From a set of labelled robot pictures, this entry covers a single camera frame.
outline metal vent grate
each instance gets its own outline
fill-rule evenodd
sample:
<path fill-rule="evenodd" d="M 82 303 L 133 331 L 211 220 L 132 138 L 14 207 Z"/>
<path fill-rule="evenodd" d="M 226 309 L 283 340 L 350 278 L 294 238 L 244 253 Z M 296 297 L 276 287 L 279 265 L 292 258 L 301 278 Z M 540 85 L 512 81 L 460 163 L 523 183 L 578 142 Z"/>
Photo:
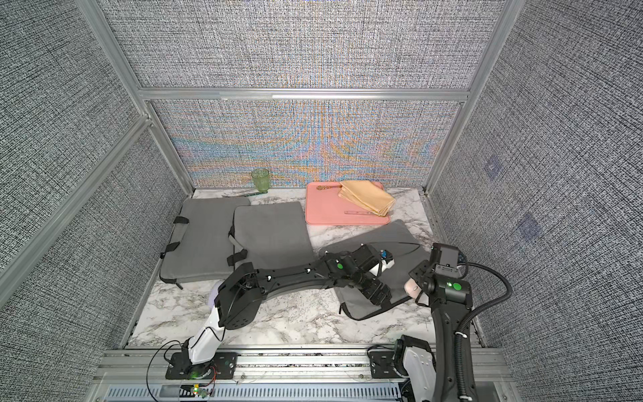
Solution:
<path fill-rule="evenodd" d="M 151 385 L 160 401 L 203 401 L 179 385 Z M 215 401 L 395 401 L 401 397 L 397 383 L 374 384 L 216 384 L 210 400 Z M 145 385 L 112 385 L 105 402 L 148 401 Z"/>

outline pink tray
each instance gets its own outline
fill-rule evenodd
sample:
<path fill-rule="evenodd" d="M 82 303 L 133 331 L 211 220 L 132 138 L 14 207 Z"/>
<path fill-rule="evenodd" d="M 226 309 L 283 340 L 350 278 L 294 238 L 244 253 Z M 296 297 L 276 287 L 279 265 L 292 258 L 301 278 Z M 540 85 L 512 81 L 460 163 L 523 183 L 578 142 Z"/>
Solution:
<path fill-rule="evenodd" d="M 373 182 L 379 188 L 382 183 Z M 331 186 L 326 190 L 318 190 L 317 186 Z M 340 184 L 337 181 L 315 181 L 306 186 L 306 222 L 308 224 L 387 224 L 391 221 L 388 216 L 365 214 L 363 208 L 338 196 Z"/>

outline green glass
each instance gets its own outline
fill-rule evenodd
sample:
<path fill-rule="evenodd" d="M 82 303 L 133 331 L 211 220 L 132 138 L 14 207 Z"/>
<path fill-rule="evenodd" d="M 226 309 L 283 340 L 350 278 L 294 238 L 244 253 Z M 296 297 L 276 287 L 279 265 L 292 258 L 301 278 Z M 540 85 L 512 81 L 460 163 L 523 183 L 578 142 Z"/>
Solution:
<path fill-rule="evenodd" d="M 268 169 L 255 169 L 250 175 L 258 191 L 268 191 L 270 188 L 270 171 Z"/>

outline yellow napkin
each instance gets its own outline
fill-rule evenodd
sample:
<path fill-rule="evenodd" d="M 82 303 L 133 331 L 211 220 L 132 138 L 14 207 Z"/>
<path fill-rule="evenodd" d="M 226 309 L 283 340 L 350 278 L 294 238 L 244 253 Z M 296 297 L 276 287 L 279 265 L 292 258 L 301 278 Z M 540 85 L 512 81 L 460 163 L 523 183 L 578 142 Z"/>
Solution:
<path fill-rule="evenodd" d="M 340 181 L 341 198 L 379 216 L 386 216 L 395 198 L 368 180 Z"/>

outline white marble surface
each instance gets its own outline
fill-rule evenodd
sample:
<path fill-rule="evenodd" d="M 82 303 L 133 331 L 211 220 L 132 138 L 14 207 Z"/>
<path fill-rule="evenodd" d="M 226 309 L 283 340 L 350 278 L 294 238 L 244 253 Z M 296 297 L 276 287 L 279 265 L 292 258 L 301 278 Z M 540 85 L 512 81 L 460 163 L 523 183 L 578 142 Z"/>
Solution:
<path fill-rule="evenodd" d="M 392 220 L 402 220 L 427 250 L 433 241 L 420 196 L 415 188 L 389 188 L 396 198 Z M 221 197 L 248 190 L 197 190 L 195 198 Z M 305 205 L 305 189 L 274 189 L 253 196 L 251 204 L 299 201 Z M 307 225 L 312 246 L 321 247 L 368 232 L 378 226 Z M 183 285 L 184 290 L 158 281 L 143 309 L 129 346 L 160 346 L 169 340 L 183 341 L 200 328 L 210 314 L 207 297 L 214 281 Z M 402 334 L 435 341 L 430 310 L 412 301 L 364 321 L 338 314 L 340 303 L 331 289 L 308 290 L 273 298 L 262 303 L 255 320 L 227 331 L 224 343 L 264 345 L 280 343 L 381 343 Z"/>

